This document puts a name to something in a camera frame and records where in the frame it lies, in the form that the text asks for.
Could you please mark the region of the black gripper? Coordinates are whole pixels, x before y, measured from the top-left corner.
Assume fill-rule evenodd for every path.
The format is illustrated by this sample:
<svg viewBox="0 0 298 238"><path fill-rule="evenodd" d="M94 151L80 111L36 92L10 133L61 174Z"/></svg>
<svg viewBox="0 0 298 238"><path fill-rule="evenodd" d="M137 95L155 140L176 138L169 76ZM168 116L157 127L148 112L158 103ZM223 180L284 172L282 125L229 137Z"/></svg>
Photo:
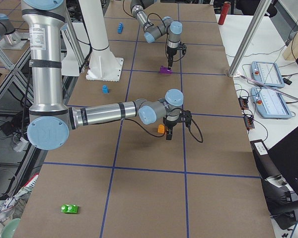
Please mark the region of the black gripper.
<svg viewBox="0 0 298 238"><path fill-rule="evenodd" d="M172 140L173 127L178 123L185 123L185 126L190 129L192 123L192 114L189 110L180 110L174 116L166 116L163 118L163 124L166 126L166 140Z"/></svg>
<svg viewBox="0 0 298 238"><path fill-rule="evenodd" d="M178 51L181 51L184 56L187 51L187 46L181 42L168 42L166 48L166 55L168 57L168 68L173 66L173 57L177 54Z"/></svg>

